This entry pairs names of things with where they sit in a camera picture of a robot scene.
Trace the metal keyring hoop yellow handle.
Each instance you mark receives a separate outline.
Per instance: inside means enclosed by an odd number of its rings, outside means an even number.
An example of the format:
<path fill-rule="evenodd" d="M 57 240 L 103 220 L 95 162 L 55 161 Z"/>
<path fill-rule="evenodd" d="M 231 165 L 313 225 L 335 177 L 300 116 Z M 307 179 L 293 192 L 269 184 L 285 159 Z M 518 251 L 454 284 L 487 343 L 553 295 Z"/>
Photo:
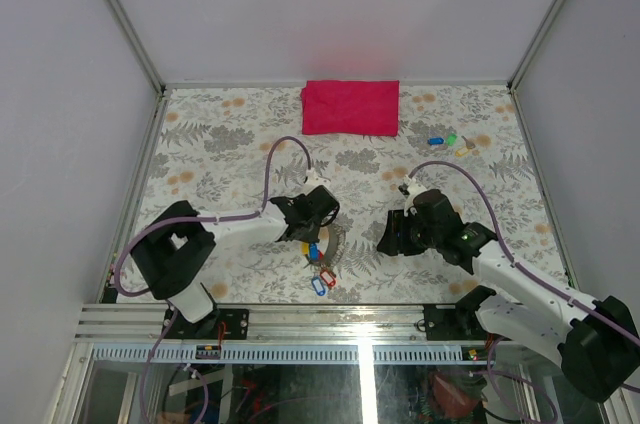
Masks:
<path fill-rule="evenodd" d="M 308 253 L 304 253 L 304 267 L 310 267 L 314 270 L 334 270 L 339 264 L 345 251 L 346 231 L 338 224 L 330 224 L 326 227 L 326 230 L 326 247 L 323 251 L 323 256 L 312 259 Z"/>

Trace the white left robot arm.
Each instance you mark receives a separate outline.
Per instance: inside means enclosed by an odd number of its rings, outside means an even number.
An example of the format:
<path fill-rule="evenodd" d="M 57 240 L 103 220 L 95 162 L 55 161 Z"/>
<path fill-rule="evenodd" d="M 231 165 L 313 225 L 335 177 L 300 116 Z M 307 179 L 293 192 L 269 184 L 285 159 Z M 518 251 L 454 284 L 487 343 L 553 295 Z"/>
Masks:
<path fill-rule="evenodd" d="M 198 282 L 198 274 L 217 248 L 298 241 L 316 243 L 340 205 L 323 185 L 294 197 L 273 197 L 260 212 L 202 216 L 191 204 L 172 204 L 141 232 L 128 251 L 157 300 L 184 318 L 197 338 L 212 336 L 219 325 L 217 305 Z"/>

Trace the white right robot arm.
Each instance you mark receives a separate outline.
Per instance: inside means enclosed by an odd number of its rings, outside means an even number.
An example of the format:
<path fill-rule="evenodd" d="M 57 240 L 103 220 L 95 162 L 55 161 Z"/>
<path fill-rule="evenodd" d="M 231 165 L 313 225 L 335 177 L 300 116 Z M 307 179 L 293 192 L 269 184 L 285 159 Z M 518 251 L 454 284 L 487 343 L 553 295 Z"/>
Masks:
<path fill-rule="evenodd" d="M 456 304 L 467 338 L 505 337 L 558 366 L 586 398 L 603 403 L 639 367 L 639 335 L 628 307 L 598 300 L 508 256 L 497 234 L 462 221 L 439 190 L 403 184 L 406 201 L 391 210 L 377 249 L 387 256 L 428 250 L 481 280 Z"/>

